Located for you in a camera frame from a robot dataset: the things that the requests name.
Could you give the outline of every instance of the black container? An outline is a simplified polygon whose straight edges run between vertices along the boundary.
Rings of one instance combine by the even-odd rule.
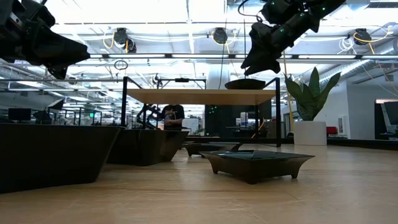
[[[264,81],[255,80],[252,78],[234,80],[225,83],[225,88],[228,90],[262,90],[265,87],[266,83]]]
[[[211,151],[232,151],[236,152],[242,144],[222,144],[222,143],[188,143],[183,147],[187,150],[188,156],[201,155],[199,152]]]
[[[187,131],[124,130],[109,155],[108,163],[150,166],[169,162],[187,135]]]
[[[201,152],[211,163],[213,172],[232,174],[249,184],[263,178],[291,175],[297,178],[301,165],[314,156],[283,152],[242,150],[238,152]]]
[[[120,130],[0,124],[0,193],[94,182]]]

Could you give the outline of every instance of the potted plant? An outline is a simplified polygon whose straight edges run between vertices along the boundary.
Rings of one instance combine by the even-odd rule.
[[[294,144],[326,146],[326,122],[313,120],[322,110],[330,90],[339,79],[340,73],[333,75],[325,86],[320,87],[319,73],[314,68],[310,83],[300,86],[285,75],[287,91],[296,99],[297,112],[303,119],[295,123]]]

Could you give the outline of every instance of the computer monitor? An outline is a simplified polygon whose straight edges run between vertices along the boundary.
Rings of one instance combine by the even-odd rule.
[[[398,102],[385,102],[384,106],[391,125],[398,125]]]
[[[32,109],[8,108],[8,119],[13,121],[30,121]]]

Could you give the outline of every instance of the wooden tabletop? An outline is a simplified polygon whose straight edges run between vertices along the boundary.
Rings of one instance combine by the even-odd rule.
[[[275,96],[274,90],[128,90],[142,103],[186,105],[259,105]]]

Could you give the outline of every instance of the black table frame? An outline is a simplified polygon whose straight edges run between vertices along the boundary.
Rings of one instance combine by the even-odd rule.
[[[126,125],[126,105],[127,105],[127,83],[133,82],[140,89],[142,87],[138,85],[136,82],[131,80],[129,77],[123,77],[123,98],[122,98],[122,117],[121,117],[121,125]],[[281,147],[282,145],[282,136],[281,136],[281,115],[280,115],[280,78],[274,78],[270,82],[268,82],[265,87],[275,82],[275,101],[276,101],[276,139],[266,139],[259,138],[259,106],[255,105],[255,119],[256,119],[256,137],[254,139],[249,138],[190,138],[187,137],[186,141],[195,141],[195,142],[240,142],[240,143],[264,143],[264,144],[276,144],[276,147]],[[144,119],[146,121],[146,110],[143,112]],[[145,129],[146,122],[144,122],[142,128]]]

